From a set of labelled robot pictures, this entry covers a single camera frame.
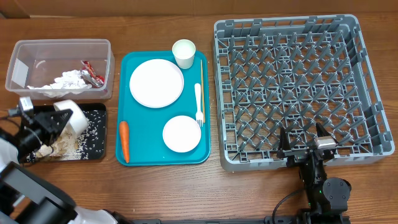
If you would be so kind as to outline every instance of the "wooden chopstick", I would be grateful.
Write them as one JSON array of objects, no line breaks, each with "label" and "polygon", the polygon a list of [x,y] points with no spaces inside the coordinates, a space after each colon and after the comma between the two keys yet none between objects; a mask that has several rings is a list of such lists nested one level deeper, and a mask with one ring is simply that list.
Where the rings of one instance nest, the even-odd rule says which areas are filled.
[{"label": "wooden chopstick", "polygon": [[206,122],[205,116],[205,92],[204,90],[204,83],[203,83],[203,62],[200,60],[200,76],[201,76],[201,104],[202,104],[202,112],[203,112],[203,124]]}]

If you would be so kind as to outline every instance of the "white plastic fork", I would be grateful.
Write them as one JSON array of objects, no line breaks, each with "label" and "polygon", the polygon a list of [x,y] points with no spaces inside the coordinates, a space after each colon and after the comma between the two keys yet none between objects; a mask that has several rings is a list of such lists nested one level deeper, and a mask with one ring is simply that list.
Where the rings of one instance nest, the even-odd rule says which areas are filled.
[{"label": "white plastic fork", "polygon": [[200,107],[200,97],[201,97],[201,88],[200,84],[196,83],[195,84],[195,98],[197,100],[197,114],[196,114],[196,120],[197,123],[199,124],[200,127],[203,126],[203,113],[201,112],[201,107]]}]

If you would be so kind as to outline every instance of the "paper cup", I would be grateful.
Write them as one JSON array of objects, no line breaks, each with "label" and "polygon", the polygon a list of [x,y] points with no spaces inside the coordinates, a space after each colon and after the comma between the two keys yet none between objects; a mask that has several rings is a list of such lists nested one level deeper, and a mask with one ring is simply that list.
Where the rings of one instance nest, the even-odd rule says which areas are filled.
[{"label": "paper cup", "polygon": [[65,126],[75,137],[78,137],[88,127],[88,121],[80,107],[72,100],[64,100],[54,103],[56,111],[71,109],[72,116],[69,118],[68,124]]},{"label": "paper cup", "polygon": [[182,39],[174,43],[172,52],[177,65],[182,69],[188,69],[193,64],[197,48],[191,40]]}]

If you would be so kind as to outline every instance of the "wooden table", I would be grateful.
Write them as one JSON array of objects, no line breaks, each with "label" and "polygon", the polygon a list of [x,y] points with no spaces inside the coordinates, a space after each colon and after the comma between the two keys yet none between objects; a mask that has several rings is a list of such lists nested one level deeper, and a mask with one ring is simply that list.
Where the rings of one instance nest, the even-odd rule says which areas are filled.
[{"label": "wooden table", "polygon": [[[122,58],[140,50],[170,50],[182,38],[192,40],[212,64],[213,24],[220,19],[296,16],[100,17],[0,20],[0,86],[18,40],[108,39],[116,59],[113,97],[108,109],[107,153],[101,161],[39,163],[30,168],[71,195],[82,207],[115,210],[129,218],[183,220],[198,218],[263,218],[279,200],[301,188],[296,169],[235,172],[220,166],[216,96],[209,69],[212,151],[196,166],[124,167],[115,158],[119,74]],[[398,14],[356,14],[393,136],[398,138]],[[0,89],[0,110],[16,105],[18,96]],[[367,166],[327,167],[329,177],[348,180],[353,191],[348,212],[353,223],[396,223],[398,219],[398,153]],[[278,214],[295,214],[304,196],[287,201]]]}]

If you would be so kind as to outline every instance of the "blue tray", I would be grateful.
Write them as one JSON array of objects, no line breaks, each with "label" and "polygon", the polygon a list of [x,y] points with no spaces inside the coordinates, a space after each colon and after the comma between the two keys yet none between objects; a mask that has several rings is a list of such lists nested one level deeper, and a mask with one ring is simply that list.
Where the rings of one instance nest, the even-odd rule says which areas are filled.
[{"label": "blue tray", "polygon": [[[140,105],[129,89],[132,72],[151,59],[160,58],[177,64],[171,51],[132,52],[127,54],[121,64],[118,128],[116,133],[116,158],[125,166],[153,166],[199,164],[210,155],[210,117],[209,88],[207,77],[207,59],[201,52],[196,52],[192,67],[181,69],[184,75],[184,89],[180,97],[171,105],[153,109]],[[203,82],[205,91],[205,121],[201,128],[201,140],[194,150],[178,153],[170,150],[163,142],[163,127],[166,122],[178,115],[195,119],[195,83],[201,83],[200,60],[203,61]],[[123,157],[119,137],[119,123],[127,121],[130,127],[130,162]]]}]

